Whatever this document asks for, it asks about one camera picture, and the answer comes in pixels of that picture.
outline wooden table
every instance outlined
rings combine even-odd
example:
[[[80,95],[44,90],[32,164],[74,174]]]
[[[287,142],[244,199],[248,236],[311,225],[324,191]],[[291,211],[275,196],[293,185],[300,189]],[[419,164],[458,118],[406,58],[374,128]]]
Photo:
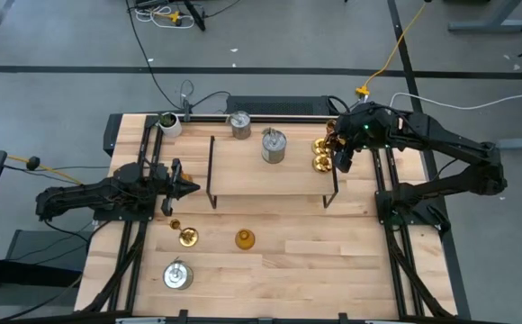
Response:
[[[136,161],[145,117],[123,115],[110,174]],[[325,132],[323,124],[254,123],[246,141],[260,146],[261,130],[267,126],[283,131],[290,143],[311,142]],[[160,162],[169,166],[173,158],[180,158],[184,171],[202,189],[175,201],[171,218],[157,204],[148,226],[134,315],[177,316],[186,309],[191,317],[336,319],[346,312],[350,319],[397,319],[385,234],[374,204],[371,153],[355,154],[351,171],[338,173],[339,193],[327,209],[318,195],[279,194],[223,195],[214,210],[205,193],[210,136],[218,141],[236,139],[222,122],[190,122],[183,127],[179,138],[163,138]],[[151,138],[150,148],[155,135]],[[402,182],[426,181],[417,151],[395,150],[394,154]],[[286,159],[295,158],[286,154]],[[222,163],[218,157],[214,161]],[[383,168],[388,175],[387,166]],[[238,180],[215,175],[212,179],[217,186]],[[182,227],[199,231],[194,247],[179,244],[179,232],[168,227],[173,218]],[[76,310],[86,306],[112,274],[122,227],[122,222],[114,221],[95,235]],[[240,229],[256,235],[249,251],[235,245]],[[409,232],[419,276],[444,308],[456,313],[437,231],[409,226]],[[169,289],[162,280],[164,269],[176,257],[194,272],[193,284],[184,291]],[[118,309],[124,306],[129,277],[127,273],[121,283]],[[409,281],[403,272],[401,277],[408,311],[413,314]]]

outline metal desk leg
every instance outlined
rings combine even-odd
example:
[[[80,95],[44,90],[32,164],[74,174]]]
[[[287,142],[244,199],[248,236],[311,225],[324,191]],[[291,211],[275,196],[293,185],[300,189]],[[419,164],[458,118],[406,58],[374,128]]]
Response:
[[[521,0],[506,0],[487,21],[450,22],[450,32],[522,32],[522,20],[507,19]]]

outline gold bell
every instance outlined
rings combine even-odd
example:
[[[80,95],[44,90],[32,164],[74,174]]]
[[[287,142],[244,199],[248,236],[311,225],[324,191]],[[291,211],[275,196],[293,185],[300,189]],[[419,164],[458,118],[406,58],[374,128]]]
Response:
[[[315,155],[331,153],[331,149],[325,147],[325,139],[315,139],[313,145],[311,145],[311,150]]]
[[[313,169],[317,172],[327,173],[332,168],[331,158],[325,154],[318,155],[313,159]]]
[[[181,234],[179,234],[179,242],[184,247],[192,247],[197,243],[199,239],[199,232],[197,229],[186,228],[181,230]]]
[[[249,229],[240,229],[235,235],[235,244],[240,249],[250,249],[255,244],[255,234]]]
[[[169,222],[171,230],[180,230],[179,243],[184,247],[192,247],[199,240],[199,232],[194,228],[181,229],[181,222],[179,220],[171,220]]]

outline tin can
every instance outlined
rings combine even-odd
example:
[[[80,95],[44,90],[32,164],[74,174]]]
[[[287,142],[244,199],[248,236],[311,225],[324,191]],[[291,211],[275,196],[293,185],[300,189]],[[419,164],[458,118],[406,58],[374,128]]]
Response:
[[[244,140],[251,135],[251,118],[246,112],[234,112],[229,116],[233,137]]]
[[[285,134],[273,128],[263,130],[263,151],[261,155],[268,163],[275,164],[283,161],[285,158],[285,147],[287,146],[287,138]]]
[[[187,289],[193,282],[193,270],[181,260],[175,260],[163,272],[163,282],[172,289]]]

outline yellow cable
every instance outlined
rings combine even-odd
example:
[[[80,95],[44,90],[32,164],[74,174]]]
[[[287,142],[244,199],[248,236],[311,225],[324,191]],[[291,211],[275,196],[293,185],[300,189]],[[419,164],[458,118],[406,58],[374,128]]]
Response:
[[[403,33],[401,34],[401,36],[399,37],[399,39],[397,40],[397,44],[395,44],[395,47],[393,48],[393,52],[391,53],[391,55],[389,56],[389,58],[387,58],[387,62],[385,63],[385,66],[380,69],[379,71],[373,73],[372,76],[369,76],[369,78],[367,79],[367,81],[365,81],[365,83],[363,84],[363,86],[361,86],[360,88],[357,88],[356,91],[359,93],[359,94],[362,94],[362,95],[369,95],[369,91],[367,90],[367,85],[369,84],[369,82],[371,82],[371,80],[373,80],[374,77],[377,77],[379,76],[388,66],[389,66],[389,63],[391,63],[391,60],[393,59],[393,56],[395,56],[395,53],[397,52],[397,48],[399,47],[399,44],[401,44],[401,41],[403,41],[403,37],[405,37],[405,34],[407,33],[407,31],[409,30],[409,28],[413,25],[413,23],[417,20],[417,18],[419,18],[419,16],[421,15],[421,13],[423,12],[423,9],[425,9],[425,5],[427,3],[424,3],[421,8],[419,9],[419,11],[417,11],[417,14],[415,14],[415,17],[413,17],[413,20],[411,20],[411,22],[409,23],[409,25],[407,25],[407,27],[405,28],[405,30],[403,31]]]
[[[15,161],[19,161],[19,162],[25,162],[25,163],[28,163],[29,160],[27,158],[23,158],[23,157],[16,157],[16,156],[11,156],[11,155],[7,155],[7,158],[10,158],[12,160],[15,160]],[[61,171],[58,171],[58,170],[54,170],[53,168],[51,167],[48,167],[48,166],[44,166],[44,165],[39,165],[40,168],[44,169],[44,170],[47,170],[49,172],[52,172],[54,174],[57,174],[59,176],[63,176],[64,178],[68,179],[68,180],[71,180],[73,181],[74,183],[78,184],[78,185],[82,185],[83,183],[77,179],[75,179],[74,177],[71,177],[69,175],[66,175],[64,174],[63,172]]]

